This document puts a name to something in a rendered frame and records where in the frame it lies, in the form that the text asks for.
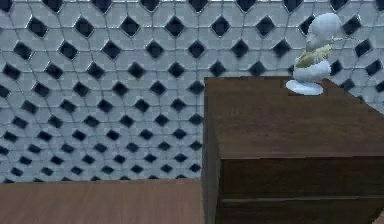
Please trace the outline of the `dark brown wooden dresser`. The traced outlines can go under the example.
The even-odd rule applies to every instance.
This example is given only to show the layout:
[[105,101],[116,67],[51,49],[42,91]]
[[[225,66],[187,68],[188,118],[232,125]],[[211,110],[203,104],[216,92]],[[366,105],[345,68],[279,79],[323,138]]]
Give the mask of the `dark brown wooden dresser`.
[[384,115],[330,81],[208,78],[205,224],[373,224],[384,211]]

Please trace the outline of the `white bust statue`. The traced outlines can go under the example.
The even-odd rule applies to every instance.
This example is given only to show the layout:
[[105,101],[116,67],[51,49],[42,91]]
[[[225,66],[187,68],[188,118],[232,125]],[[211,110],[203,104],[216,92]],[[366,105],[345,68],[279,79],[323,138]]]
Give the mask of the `white bust statue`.
[[295,59],[292,80],[286,88],[294,93],[306,96],[318,96],[323,93],[319,81],[331,73],[328,61],[335,42],[346,39],[340,37],[342,22],[335,13],[316,16],[310,23],[303,53]]

